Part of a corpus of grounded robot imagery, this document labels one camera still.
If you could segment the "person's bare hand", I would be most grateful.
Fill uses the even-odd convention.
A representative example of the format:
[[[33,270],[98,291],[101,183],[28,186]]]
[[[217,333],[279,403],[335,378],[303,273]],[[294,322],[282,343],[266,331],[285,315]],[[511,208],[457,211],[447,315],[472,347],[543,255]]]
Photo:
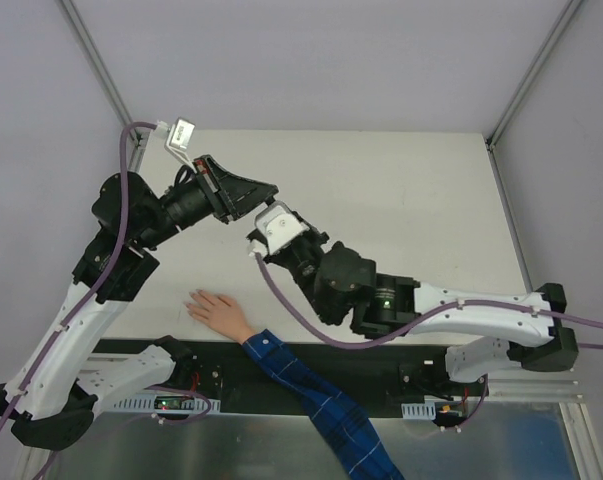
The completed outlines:
[[[238,302],[226,295],[196,290],[184,306],[191,318],[238,344],[255,334]]]

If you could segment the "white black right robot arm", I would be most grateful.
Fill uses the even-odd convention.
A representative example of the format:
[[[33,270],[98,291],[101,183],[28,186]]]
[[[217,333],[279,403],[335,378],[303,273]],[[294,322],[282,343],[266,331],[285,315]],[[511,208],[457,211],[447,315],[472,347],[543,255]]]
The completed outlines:
[[[319,339],[269,274],[268,265],[287,270],[314,314],[325,325],[350,322],[364,337],[360,348],[398,337],[429,333],[474,336],[450,346],[444,362],[431,369],[433,387],[454,394],[498,370],[554,373],[573,368],[578,354],[573,329],[560,316],[566,308],[559,284],[545,284],[522,295],[483,295],[438,287],[412,277],[380,273],[374,260],[329,237],[285,204],[258,214],[249,234],[249,252],[282,306]]]

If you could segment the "blue plaid sleeve forearm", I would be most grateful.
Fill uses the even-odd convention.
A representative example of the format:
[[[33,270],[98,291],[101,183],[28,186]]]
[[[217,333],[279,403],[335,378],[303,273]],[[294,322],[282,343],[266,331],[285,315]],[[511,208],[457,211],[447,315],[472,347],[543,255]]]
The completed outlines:
[[[242,348],[268,377],[296,396],[349,478],[403,477],[366,411],[307,367],[284,342],[264,330],[249,338]]]

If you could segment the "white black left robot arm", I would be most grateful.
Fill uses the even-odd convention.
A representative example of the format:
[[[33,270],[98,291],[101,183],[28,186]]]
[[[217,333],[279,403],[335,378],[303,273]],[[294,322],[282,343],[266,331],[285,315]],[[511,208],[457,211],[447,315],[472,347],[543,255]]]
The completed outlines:
[[[0,384],[0,416],[11,420],[13,436],[24,446],[61,451],[103,411],[145,388],[188,388],[193,354],[170,335],[119,367],[90,375],[80,370],[158,268],[152,251],[208,216],[224,224],[239,220],[278,192],[230,173],[209,155],[181,166],[162,196],[135,172],[109,177],[92,206],[100,229],[72,272],[46,339],[21,372]]]

